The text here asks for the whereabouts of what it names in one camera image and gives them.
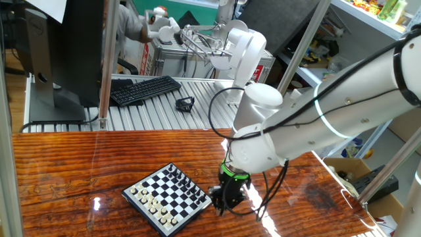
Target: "green ring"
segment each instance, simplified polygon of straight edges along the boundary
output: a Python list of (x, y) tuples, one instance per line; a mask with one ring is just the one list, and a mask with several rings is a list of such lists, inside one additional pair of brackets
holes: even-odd
[[(226, 173), (226, 174), (228, 174), (228, 176), (230, 176), (230, 177), (232, 177), (232, 176), (234, 176), (234, 173), (233, 172), (231, 172), (231, 171), (229, 171), (226, 167), (225, 167), (225, 160), (222, 162), (222, 164), (221, 164), (221, 168), (222, 168), (222, 170)], [(240, 179), (240, 180), (245, 180), (245, 179), (248, 179), (250, 177), (250, 174), (237, 174), (237, 175), (235, 175), (234, 176), (234, 178), (236, 178), (236, 179)]]

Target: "wall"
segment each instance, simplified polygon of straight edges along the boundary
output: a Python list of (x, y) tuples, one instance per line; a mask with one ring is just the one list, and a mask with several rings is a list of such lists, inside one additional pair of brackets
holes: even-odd
[(146, 9), (152, 10), (158, 6), (167, 8), (168, 15), (174, 17), (177, 21), (186, 13), (191, 11), (193, 16), (201, 25), (213, 25), (216, 17), (216, 9), (199, 7), (184, 3), (177, 3), (168, 0), (133, 0), (139, 14), (144, 14)]
[(421, 6), (421, 0), (407, 0), (407, 7), (405, 7), (405, 11), (410, 14), (415, 14), (418, 8)]

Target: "person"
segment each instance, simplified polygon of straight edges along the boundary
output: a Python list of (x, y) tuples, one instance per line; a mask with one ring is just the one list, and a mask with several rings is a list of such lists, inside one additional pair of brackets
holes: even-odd
[[(105, 0), (104, 4), (104, 27), (107, 22), (108, 15), (108, 1)], [(131, 40), (136, 40), (140, 43), (149, 43), (152, 39), (147, 37), (147, 29), (143, 27), (144, 16), (136, 16), (131, 13), (124, 5), (118, 6), (118, 24), (117, 24), (117, 34), (116, 34), (116, 46), (114, 50), (114, 64), (113, 64), (113, 73), (117, 71), (117, 60), (119, 54), (123, 50), (124, 42), (126, 37)], [(103, 32), (103, 52), (105, 45), (105, 30)]]

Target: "chessboard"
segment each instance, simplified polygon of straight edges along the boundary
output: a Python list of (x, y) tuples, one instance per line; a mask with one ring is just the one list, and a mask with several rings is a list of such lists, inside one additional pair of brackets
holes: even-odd
[(172, 163), (126, 188), (122, 195), (161, 236), (175, 235), (212, 203), (210, 197)]

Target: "computer monitor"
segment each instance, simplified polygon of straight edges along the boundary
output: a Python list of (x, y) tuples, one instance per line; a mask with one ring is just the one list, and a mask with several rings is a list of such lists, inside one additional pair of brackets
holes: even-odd
[(35, 78), (31, 122), (85, 120), (82, 105), (98, 106), (103, 11), (104, 0), (67, 1), (61, 24), (29, 3), (16, 6), (25, 19), (16, 21), (16, 48)]

